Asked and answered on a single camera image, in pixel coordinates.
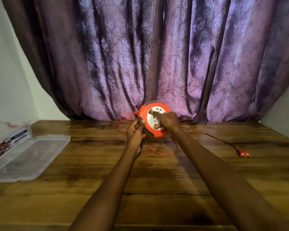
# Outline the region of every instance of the orange cable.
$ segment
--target orange cable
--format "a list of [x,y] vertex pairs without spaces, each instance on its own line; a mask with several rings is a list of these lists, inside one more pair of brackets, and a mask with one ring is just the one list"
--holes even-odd
[[[139,111],[125,113],[125,114],[123,114],[122,116],[125,116],[125,115],[127,115],[127,114],[131,114],[131,113],[132,113],[131,116],[129,116],[128,118],[126,118],[126,119],[124,119],[124,120],[119,121],[119,122],[116,124],[116,128],[118,127],[118,125],[119,125],[120,123],[123,123],[123,122],[126,122],[126,121],[134,121],[135,119],[130,119],[130,118],[133,117],[133,116],[135,116],[137,113],[139,113]],[[223,141],[224,143],[227,143],[227,144],[231,145],[232,147],[234,147],[240,157],[251,157],[251,155],[250,155],[248,152],[245,152],[245,151],[237,148],[235,145],[233,145],[232,143],[229,143],[229,142],[227,142],[227,141],[225,141],[225,140],[219,139],[219,138],[217,138],[217,137],[215,137],[215,136],[209,135],[209,134],[207,134],[207,133],[205,133],[205,132],[202,132],[202,131],[194,130],[194,129],[187,128],[187,127],[182,127],[182,128],[188,129],[188,130],[192,130],[192,131],[195,131],[195,132],[199,132],[199,133],[202,133],[202,134],[204,134],[204,135],[208,135],[208,136],[210,136],[210,137],[212,137],[212,138],[214,138],[214,139]],[[178,151],[179,151],[179,144],[178,144],[176,141],[174,141],[174,142],[175,142],[176,145],[177,145],[177,150],[176,150],[173,154],[159,153],[159,152],[155,151],[152,147],[150,147],[150,146],[147,144],[147,141],[146,141],[146,140],[144,140],[144,142],[146,143],[146,145],[148,146],[148,148],[150,148],[154,153],[156,153],[156,154],[158,154],[158,155],[167,155],[167,156],[168,156],[168,155],[175,155],[175,154],[177,154]]]

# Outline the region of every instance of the wooden table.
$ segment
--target wooden table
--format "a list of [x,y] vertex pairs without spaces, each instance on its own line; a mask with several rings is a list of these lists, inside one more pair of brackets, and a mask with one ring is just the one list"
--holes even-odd
[[[184,126],[250,152],[252,158],[240,158],[233,147],[190,132],[289,219],[289,138],[259,123]],[[0,183],[0,230],[66,230],[116,164],[125,133],[117,132],[114,122],[86,121],[38,121],[32,130],[34,136],[69,135],[71,142],[37,179]],[[149,144],[159,152],[175,149],[169,138]],[[122,197],[116,230],[152,229],[234,227],[181,150],[175,156],[161,156],[144,145]]]

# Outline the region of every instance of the person's left arm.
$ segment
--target person's left arm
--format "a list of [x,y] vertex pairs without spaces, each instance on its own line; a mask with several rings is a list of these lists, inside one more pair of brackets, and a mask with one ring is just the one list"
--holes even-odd
[[127,129],[127,145],[119,161],[81,209],[68,231],[112,230],[124,188],[145,137],[144,121],[135,120]]

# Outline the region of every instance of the plastic box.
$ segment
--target plastic box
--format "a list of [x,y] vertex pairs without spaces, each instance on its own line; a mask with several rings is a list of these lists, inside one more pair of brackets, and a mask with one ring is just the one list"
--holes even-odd
[[0,182],[37,178],[70,142],[70,136],[32,138],[29,125],[15,128],[0,123]]

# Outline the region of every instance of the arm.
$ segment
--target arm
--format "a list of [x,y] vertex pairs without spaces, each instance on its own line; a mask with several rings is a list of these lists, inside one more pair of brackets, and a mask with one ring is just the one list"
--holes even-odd
[[81,209],[69,231],[112,230],[127,179],[140,152],[140,143],[145,137],[142,134],[143,127],[144,123],[138,124],[135,121],[127,129],[127,146],[122,156]]
[[175,113],[161,115],[161,123],[195,166],[212,196],[239,230],[289,230],[289,222],[232,167],[186,133]]

